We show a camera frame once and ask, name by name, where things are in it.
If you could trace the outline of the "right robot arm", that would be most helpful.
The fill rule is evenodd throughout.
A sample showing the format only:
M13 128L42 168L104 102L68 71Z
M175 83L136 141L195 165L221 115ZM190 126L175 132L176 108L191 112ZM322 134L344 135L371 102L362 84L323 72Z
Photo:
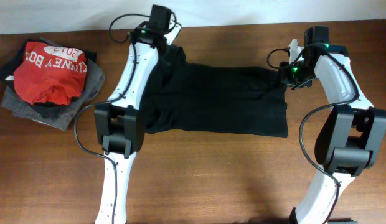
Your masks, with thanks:
M319 80L328 103L310 111L299 127L299 144L304 156L303 129L318 111L330 109L314 146L316 169L304 199L294 207L289 223L330 223L343 191L377 159L386 132L386 111L377 109L365 97L351 69L343 45L329 40L326 26L314 26L304 33L304 45L296 39L284 49L287 62L277 68L281 83L296 90Z

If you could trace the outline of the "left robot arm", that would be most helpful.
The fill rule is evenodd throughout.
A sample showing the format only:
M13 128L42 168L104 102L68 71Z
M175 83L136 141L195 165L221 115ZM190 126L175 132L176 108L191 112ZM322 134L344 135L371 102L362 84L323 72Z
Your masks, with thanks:
M144 140L139 108L152 70L181 30L175 14L153 5L146 21L128 36L128 59L106 102L95 106L98 142L103 149L105 176L96 223L126 223L126 198L133 161Z

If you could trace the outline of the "black polo shirt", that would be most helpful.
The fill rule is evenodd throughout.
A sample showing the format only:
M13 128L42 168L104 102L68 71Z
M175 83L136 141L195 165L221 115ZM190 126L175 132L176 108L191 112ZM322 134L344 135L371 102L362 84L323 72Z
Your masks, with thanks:
M172 45L153 68L141 100L144 130L172 129L288 135L286 87L262 67L210 67L189 63Z

